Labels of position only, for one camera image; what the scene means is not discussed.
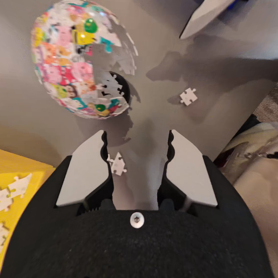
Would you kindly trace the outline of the yellow plastic bin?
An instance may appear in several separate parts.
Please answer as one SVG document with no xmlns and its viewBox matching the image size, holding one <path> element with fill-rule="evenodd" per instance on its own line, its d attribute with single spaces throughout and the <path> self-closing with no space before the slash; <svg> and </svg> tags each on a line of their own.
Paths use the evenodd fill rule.
<svg viewBox="0 0 278 278">
<path fill-rule="evenodd" d="M 23 198 L 17 196 L 12 198 L 13 203 L 10 209 L 0 212 L 0 222 L 9 229 L 9 234 L 1 250 L 1 270 L 3 265 L 5 269 L 16 269 L 19 266 L 17 259 L 13 259 L 21 253 L 29 250 L 33 227 L 40 218 L 40 191 L 41 186 L 47 181 L 51 174 L 55 171 L 55 167 L 43 162 L 39 162 L 30 158 L 16 155 L 4 150 L 0 151 L 0 186 L 1 190 L 7 188 L 13 183 L 14 177 L 20 179 L 32 173 L 32 178 Z"/>
</svg>

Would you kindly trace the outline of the black ball stand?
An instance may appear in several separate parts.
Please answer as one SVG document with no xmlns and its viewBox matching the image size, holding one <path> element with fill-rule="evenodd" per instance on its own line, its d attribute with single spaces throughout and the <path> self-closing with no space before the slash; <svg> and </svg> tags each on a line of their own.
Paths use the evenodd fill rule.
<svg viewBox="0 0 278 278">
<path fill-rule="evenodd" d="M 104 72 L 101 80 L 100 95 L 106 98 L 123 97 L 130 103 L 130 88 L 123 76 L 113 71 Z"/>
</svg>

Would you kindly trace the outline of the colourful puzzle ball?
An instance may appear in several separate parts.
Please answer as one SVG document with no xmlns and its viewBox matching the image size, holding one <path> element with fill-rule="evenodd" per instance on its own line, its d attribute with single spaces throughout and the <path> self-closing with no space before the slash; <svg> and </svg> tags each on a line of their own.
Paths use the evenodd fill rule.
<svg viewBox="0 0 278 278">
<path fill-rule="evenodd" d="M 60 106 L 86 119 L 107 119 L 129 109 L 123 97 L 100 95 L 104 72 L 117 64 L 134 75 L 134 41 L 114 13 L 92 1 L 60 1 L 35 20 L 34 71 Z"/>
</svg>

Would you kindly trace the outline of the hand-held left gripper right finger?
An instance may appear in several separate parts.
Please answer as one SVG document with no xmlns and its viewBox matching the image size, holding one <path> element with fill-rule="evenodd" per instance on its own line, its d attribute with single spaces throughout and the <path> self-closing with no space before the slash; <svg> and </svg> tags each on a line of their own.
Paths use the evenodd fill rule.
<svg viewBox="0 0 278 278">
<path fill-rule="evenodd" d="M 159 208 L 171 200 L 174 208 L 192 204 L 217 207 L 217 199 L 200 150 L 176 130 L 169 131 L 167 161 L 159 187 Z"/>
</svg>

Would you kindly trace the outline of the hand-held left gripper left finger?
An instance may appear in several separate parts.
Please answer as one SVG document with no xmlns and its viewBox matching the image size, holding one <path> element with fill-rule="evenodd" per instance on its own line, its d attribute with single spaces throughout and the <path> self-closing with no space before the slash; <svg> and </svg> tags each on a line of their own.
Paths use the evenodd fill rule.
<svg viewBox="0 0 278 278">
<path fill-rule="evenodd" d="M 85 208 L 99 208 L 104 199 L 112 199 L 114 185 L 107 158 L 107 133 L 100 130 L 73 152 L 56 206 L 82 203 Z"/>
</svg>

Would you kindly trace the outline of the beige hoodie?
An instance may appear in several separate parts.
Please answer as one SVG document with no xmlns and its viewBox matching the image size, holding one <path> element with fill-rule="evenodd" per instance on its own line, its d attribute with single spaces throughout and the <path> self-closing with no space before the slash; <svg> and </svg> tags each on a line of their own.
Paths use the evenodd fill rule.
<svg viewBox="0 0 278 278">
<path fill-rule="evenodd" d="M 270 264 L 278 273 L 278 162 L 268 158 L 278 150 L 277 122 L 259 123 L 232 139 L 222 169 L 251 211 L 262 234 Z"/>
</svg>

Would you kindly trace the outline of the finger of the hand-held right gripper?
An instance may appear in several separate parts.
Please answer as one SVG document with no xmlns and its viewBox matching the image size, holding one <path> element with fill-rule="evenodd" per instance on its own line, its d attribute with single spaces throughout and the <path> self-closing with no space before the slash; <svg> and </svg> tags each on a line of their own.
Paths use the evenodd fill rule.
<svg viewBox="0 0 278 278">
<path fill-rule="evenodd" d="M 201 31 L 233 2 L 233 0 L 204 0 L 189 17 L 188 22 L 180 34 L 180 39 L 187 39 Z"/>
</svg>

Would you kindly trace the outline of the white puzzle piece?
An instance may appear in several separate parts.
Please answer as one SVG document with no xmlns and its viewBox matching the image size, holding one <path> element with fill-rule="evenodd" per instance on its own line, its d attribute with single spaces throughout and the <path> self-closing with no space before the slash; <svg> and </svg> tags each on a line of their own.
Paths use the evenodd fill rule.
<svg viewBox="0 0 278 278">
<path fill-rule="evenodd" d="M 108 154 L 107 161 L 110 164 L 112 174 L 121 176 L 123 173 L 127 172 L 127 169 L 125 168 L 125 161 L 120 152 L 116 154 L 114 159 L 110 156 L 110 154 Z"/>
<path fill-rule="evenodd" d="M 13 200 L 7 188 L 0 190 L 0 211 L 7 212 L 12 205 Z"/>
<path fill-rule="evenodd" d="M 0 223 L 0 249 L 2 250 L 9 234 L 9 229 L 5 227 L 4 223 Z"/>
<path fill-rule="evenodd" d="M 195 88 L 188 88 L 185 91 L 183 91 L 180 96 L 180 103 L 184 104 L 185 106 L 189 106 L 193 102 L 195 102 L 198 97 L 195 94 L 196 89 Z"/>
<path fill-rule="evenodd" d="M 28 185 L 30 183 L 30 180 L 32 178 L 32 173 L 27 175 L 24 178 L 19 178 L 18 176 L 14 177 L 14 182 L 8 185 L 9 189 L 9 195 L 11 198 L 15 198 L 17 196 L 20 196 L 20 198 L 23 198 L 26 190 L 28 188 Z"/>
</svg>

